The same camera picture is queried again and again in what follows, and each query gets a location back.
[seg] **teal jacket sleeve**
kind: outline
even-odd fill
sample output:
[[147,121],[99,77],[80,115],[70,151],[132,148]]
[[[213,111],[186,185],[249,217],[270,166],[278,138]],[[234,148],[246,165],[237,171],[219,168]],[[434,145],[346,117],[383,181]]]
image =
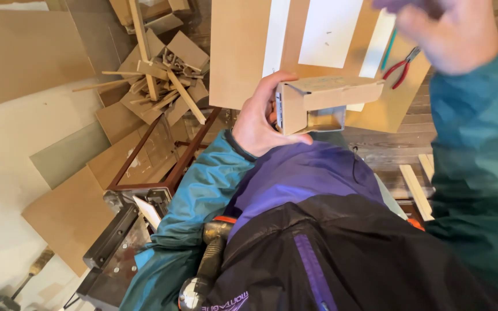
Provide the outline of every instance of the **teal jacket sleeve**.
[[498,57],[431,81],[435,220],[426,231],[498,287]]
[[203,256],[203,225],[219,216],[254,164],[221,131],[185,173],[151,243],[135,256],[138,273],[120,310],[178,310],[184,281]]

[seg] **red pliers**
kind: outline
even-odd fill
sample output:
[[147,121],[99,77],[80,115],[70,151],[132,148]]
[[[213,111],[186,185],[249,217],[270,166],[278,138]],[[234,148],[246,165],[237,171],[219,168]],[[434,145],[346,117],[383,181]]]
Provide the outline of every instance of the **red pliers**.
[[407,76],[408,69],[411,67],[411,61],[413,61],[416,58],[416,56],[418,56],[418,54],[420,54],[420,51],[421,50],[418,46],[415,47],[414,49],[412,49],[412,52],[407,56],[407,58],[405,58],[405,60],[397,63],[395,66],[391,67],[391,69],[389,69],[386,72],[386,74],[384,75],[384,80],[386,80],[399,67],[405,65],[405,69],[403,70],[403,74],[401,75],[401,77],[399,78],[397,83],[395,83],[392,87],[393,90],[398,88],[401,85],[401,83],[403,83],[403,81],[405,81],[405,77]]

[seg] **person's left hand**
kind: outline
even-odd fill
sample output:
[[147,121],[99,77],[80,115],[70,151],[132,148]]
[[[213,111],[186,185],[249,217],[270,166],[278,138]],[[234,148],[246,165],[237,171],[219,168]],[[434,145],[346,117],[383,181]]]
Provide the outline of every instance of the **person's left hand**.
[[253,96],[245,101],[237,122],[233,126],[232,136],[246,152],[261,157],[270,149],[280,145],[305,143],[312,145],[313,139],[308,134],[284,136],[272,129],[276,121],[273,107],[276,102],[276,87],[282,81],[294,81],[297,75],[278,71],[262,78]]

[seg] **white wall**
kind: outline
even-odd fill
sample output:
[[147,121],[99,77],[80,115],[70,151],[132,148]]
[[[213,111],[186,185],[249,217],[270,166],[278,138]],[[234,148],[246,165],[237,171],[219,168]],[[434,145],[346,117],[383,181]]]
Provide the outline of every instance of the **white wall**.
[[[4,293],[14,292],[46,246],[20,215],[50,190],[29,156],[96,121],[94,112],[101,106],[95,91],[71,92],[95,83],[95,79],[74,82],[0,104],[0,291]],[[17,301],[23,310],[31,310],[27,308],[31,304],[59,310],[79,282],[56,255]],[[87,305],[82,310],[93,310]]]

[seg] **purple zipper stripe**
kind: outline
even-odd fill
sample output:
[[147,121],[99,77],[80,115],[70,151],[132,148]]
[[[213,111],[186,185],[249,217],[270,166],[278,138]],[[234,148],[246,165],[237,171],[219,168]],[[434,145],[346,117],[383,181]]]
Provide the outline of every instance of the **purple zipper stripe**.
[[322,311],[337,311],[334,297],[331,295],[330,287],[322,272],[322,267],[316,258],[313,246],[310,244],[309,238],[306,235],[298,235],[293,238],[307,277],[309,278],[310,287],[313,291],[314,299],[319,310]]

